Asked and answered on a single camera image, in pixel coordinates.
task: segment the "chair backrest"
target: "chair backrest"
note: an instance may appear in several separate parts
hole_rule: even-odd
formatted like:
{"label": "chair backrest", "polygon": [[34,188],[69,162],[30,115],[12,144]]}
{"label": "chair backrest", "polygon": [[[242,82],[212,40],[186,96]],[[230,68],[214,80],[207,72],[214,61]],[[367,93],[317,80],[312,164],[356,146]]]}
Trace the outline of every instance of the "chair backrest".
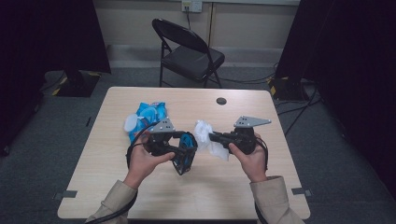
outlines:
{"label": "chair backrest", "polygon": [[154,19],[152,27],[157,35],[166,44],[165,38],[181,46],[194,49],[202,53],[209,53],[206,42],[195,32],[163,19]]}

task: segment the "gray carpet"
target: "gray carpet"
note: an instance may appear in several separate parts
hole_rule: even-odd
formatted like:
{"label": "gray carpet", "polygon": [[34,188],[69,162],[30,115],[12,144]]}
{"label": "gray carpet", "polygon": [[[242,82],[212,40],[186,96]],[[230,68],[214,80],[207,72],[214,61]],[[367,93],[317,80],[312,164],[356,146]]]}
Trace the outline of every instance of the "gray carpet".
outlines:
{"label": "gray carpet", "polygon": [[[223,67],[219,75],[249,80],[273,72],[273,68]],[[61,74],[47,73],[48,83],[44,87]],[[104,74],[100,78],[90,98],[51,96],[55,86],[45,90],[40,109],[10,145],[10,155],[0,158],[0,223],[83,223],[59,219],[60,201],[52,200],[52,196],[67,188],[107,89],[155,87],[158,74],[159,68],[114,68],[112,75]],[[202,87],[170,73],[165,78],[178,87]],[[247,85],[223,80],[222,84],[226,89],[268,90],[263,83]],[[208,85],[216,88],[215,83]],[[306,85],[306,90],[312,94],[314,86]],[[314,102],[317,100],[320,100],[318,93]],[[304,105],[274,103],[278,112]],[[299,111],[294,111],[279,116],[284,131],[298,114]],[[340,127],[326,105],[319,101],[305,110],[287,134],[302,185],[313,193],[307,197],[311,217],[305,222],[395,223],[396,203],[371,166],[343,138]]]}

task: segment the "crumpled plastic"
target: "crumpled plastic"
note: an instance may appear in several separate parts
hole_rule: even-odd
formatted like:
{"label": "crumpled plastic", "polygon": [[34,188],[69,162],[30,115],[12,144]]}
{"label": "crumpled plastic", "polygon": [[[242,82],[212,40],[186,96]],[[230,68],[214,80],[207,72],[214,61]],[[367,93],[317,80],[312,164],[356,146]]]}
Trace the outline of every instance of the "crumpled plastic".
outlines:
{"label": "crumpled plastic", "polygon": [[154,122],[159,122],[167,117],[165,102],[155,102],[151,104],[140,103],[135,114],[131,114],[125,120],[124,131],[129,134],[131,142],[134,135]]}
{"label": "crumpled plastic", "polygon": [[209,149],[210,154],[220,157],[224,161],[228,161],[230,152],[218,142],[212,142],[209,138],[209,133],[213,133],[212,126],[204,120],[198,119],[195,123],[194,137],[198,143],[197,151],[205,148]]}

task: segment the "wrist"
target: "wrist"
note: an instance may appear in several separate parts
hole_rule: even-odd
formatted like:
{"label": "wrist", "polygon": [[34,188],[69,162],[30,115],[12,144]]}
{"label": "wrist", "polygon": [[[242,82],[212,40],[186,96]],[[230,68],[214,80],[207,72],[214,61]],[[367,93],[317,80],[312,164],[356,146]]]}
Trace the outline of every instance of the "wrist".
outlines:
{"label": "wrist", "polygon": [[123,183],[130,187],[131,189],[138,189],[140,184],[143,182],[142,178],[138,178],[135,175],[128,173],[125,177]]}
{"label": "wrist", "polygon": [[251,183],[259,183],[268,180],[266,174],[256,175],[249,178]]}

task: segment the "chair seat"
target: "chair seat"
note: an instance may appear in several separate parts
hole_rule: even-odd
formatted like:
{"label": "chair seat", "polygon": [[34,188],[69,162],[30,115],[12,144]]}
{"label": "chair seat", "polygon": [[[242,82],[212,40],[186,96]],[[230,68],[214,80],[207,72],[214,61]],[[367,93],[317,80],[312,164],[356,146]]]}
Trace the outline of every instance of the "chair seat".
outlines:
{"label": "chair seat", "polygon": [[[209,49],[209,51],[215,69],[219,68],[224,63],[224,54],[215,49]],[[165,68],[196,82],[204,82],[205,77],[210,75],[207,73],[209,65],[207,56],[183,46],[179,46],[163,57],[161,63]]]}

